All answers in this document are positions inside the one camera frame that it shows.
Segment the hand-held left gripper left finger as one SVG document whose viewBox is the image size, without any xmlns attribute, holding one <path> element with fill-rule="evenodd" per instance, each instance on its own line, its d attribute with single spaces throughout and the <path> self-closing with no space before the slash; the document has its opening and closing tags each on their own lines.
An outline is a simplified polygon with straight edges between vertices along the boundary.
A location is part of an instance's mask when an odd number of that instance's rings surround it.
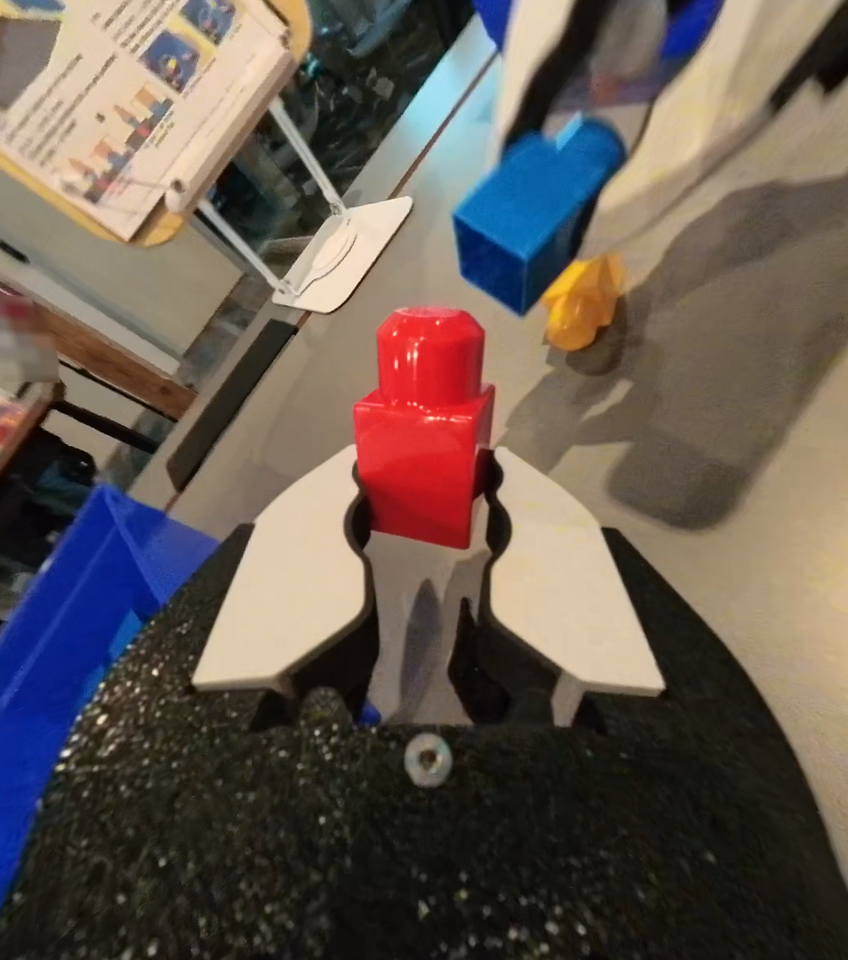
<svg viewBox="0 0 848 960">
<path fill-rule="evenodd" d="M 380 630 L 356 466 L 352 443 L 258 515 L 192 675 L 198 691 L 365 697 Z"/>
</svg>

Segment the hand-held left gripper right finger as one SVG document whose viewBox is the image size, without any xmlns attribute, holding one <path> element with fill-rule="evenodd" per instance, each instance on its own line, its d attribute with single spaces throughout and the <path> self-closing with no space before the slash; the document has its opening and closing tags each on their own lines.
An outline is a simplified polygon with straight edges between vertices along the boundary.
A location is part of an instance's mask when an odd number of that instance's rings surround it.
<svg viewBox="0 0 848 960">
<path fill-rule="evenodd" d="M 572 725 L 586 694 L 656 698 L 666 681 L 596 517 L 550 476 L 494 451 L 480 616 L 544 677 L 553 720 Z"/>
</svg>

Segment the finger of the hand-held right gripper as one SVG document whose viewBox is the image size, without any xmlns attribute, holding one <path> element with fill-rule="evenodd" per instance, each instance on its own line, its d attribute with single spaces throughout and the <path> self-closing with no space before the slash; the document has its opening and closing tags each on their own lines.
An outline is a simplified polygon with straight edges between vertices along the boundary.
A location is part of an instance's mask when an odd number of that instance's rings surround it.
<svg viewBox="0 0 848 960">
<path fill-rule="evenodd" d="M 511 5 L 498 85 L 498 150 L 525 135 L 554 131 L 593 97 L 602 1 L 519 1 Z"/>
<path fill-rule="evenodd" d="M 838 1 L 723 2 L 705 42 L 666 84 L 601 108 L 626 162 L 600 194 L 599 226 L 649 226 L 765 126 L 770 96 Z"/>
</svg>

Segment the blue mega block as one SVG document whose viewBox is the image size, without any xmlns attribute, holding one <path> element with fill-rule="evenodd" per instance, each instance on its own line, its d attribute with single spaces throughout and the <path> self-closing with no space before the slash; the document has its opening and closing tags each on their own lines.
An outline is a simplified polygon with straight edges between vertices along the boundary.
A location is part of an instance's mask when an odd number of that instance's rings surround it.
<svg viewBox="0 0 848 960">
<path fill-rule="evenodd" d="M 521 137 L 454 210 L 461 276 L 525 315 L 575 258 L 626 158 L 618 131 L 597 118 L 577 115 L 556 136 Z"/>
</svg>

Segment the red mega block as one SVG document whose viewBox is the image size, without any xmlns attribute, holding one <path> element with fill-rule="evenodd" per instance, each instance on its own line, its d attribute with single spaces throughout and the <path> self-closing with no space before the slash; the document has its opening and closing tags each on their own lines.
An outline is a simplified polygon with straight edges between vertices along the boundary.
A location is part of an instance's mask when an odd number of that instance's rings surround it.
<svg viewBox="0 0 848 960">
<path fill-rule="evenodd" d="M 377 331 L 378 385 L 354 406 L 359 484 L 372 530 L 470 546 L 490 460 L 495 387 L 485 332 L 459 308 L 393 312 Z"/>
</svg>

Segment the yellow mega block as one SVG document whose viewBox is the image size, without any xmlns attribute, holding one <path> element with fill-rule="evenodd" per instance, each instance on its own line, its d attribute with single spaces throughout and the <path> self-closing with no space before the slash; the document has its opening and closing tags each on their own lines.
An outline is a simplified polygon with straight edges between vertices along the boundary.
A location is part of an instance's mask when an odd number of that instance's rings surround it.
<svg viewBox="0 0 848 960">
<path fill-rule="evenodd" d="M 623 283 L 618 252 L 572 261 L 542 295 L 548 312 L 545 342 L 565 353 L 589 347 L 612 323 Z"/>
</svg>

